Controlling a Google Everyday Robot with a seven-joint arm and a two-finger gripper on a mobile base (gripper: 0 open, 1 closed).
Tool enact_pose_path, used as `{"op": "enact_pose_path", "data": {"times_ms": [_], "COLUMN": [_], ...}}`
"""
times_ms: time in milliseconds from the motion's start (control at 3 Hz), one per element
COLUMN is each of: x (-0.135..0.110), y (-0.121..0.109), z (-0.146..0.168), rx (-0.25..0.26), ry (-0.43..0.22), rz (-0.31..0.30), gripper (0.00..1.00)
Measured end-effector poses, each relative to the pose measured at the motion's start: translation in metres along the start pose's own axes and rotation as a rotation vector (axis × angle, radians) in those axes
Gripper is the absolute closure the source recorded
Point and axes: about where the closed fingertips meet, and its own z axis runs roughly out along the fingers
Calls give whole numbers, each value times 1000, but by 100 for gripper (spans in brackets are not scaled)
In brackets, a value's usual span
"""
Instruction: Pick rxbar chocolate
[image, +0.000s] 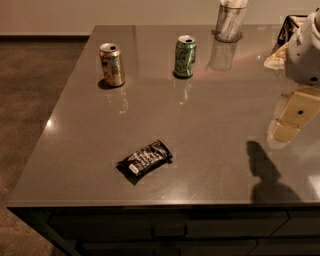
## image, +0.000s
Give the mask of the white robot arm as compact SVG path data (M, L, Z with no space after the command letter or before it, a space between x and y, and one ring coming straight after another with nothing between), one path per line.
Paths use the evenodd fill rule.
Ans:
M285 71L298 84L320 85L320 10L308 15L290 38Z

